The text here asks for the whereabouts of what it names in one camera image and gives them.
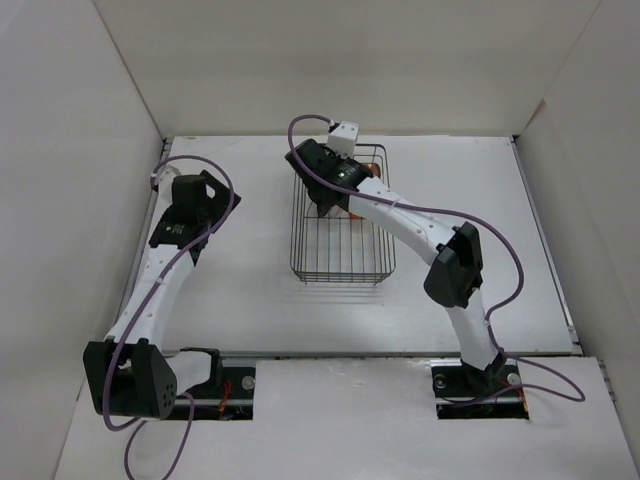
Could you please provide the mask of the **cream patterned plate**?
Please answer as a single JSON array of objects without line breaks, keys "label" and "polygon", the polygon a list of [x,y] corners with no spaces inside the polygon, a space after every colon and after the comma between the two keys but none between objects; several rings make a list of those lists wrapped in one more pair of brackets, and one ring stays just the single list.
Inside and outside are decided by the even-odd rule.
[{"label": "cream patterned plate", "polygon": [[382,177],[382,170],[379,164],[377,163],[367,163],[367,168],[372,172],[375,177]]}]

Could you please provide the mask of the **black plate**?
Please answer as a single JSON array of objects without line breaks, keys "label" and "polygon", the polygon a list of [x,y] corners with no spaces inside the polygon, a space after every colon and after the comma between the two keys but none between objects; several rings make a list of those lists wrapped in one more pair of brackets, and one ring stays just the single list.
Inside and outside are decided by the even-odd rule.
[{"label": "black plate", "polygon": [[333,209],[333,207],[334,207],[333,204],[317,204],[316,205],[317,216],[319,218],[327,217],[331,213],[331,210]]}]

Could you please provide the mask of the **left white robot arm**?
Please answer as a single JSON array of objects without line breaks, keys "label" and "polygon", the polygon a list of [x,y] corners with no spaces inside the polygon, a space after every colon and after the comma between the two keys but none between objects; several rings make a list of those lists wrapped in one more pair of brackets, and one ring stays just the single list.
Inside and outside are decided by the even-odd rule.
[{"label": "left white robot arm", "polygon": [[175,177],[171,203],[149,239],[143,272],[129,301],[102,341],[91,341],[83,364],[95,411],[102,416],[165,419],[176,399],[195,389],[204,397],[223,387],[220,353],[186,347],[161,351],[173,304],[240,196],[208,171]]}]

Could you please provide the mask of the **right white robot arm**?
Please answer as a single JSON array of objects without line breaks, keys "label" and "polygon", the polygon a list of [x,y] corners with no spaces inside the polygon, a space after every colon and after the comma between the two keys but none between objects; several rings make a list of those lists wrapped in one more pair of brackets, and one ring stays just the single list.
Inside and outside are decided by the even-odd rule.
[{"label": "right white robot arm", "polygon": [[341,158],[307,139],[285,155],[306,187],[320,216],[334,206],[382,228],[413,250],[427,265],[427,296],[443,307],[458,338],[462,381],[473,393],[494,387],[504,357],[491,340],[481,293],[480,235],[469,222],[450,226],[427,214],[402,209],[404,199],[370,168]]}]

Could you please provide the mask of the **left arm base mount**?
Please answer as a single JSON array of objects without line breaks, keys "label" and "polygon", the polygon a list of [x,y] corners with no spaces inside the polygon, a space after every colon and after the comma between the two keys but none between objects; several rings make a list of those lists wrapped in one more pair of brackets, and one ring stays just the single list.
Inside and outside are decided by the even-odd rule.
[{"label": "left arm base mount", "polygon": [[187,420],[190,413],[188,393],[194,401],[194,420],[236,421],[253,418],[256,386],[256,364],[249,361],[225,362],[222,357],[210,358],[209,378],[204,378],[206,362],[198,359],[170,360],[180,396],[175,400],[166,420]]}]

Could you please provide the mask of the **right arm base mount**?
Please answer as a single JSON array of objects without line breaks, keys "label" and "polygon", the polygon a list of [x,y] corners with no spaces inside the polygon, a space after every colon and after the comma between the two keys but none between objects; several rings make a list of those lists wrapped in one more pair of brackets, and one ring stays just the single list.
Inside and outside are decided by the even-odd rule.
[{"label": "right arm base mount", "polygon": [[519,368],[508,360],[497,370],[480,372],[456,361],[431,364],[435,410],[439,420],[528,420]]}]

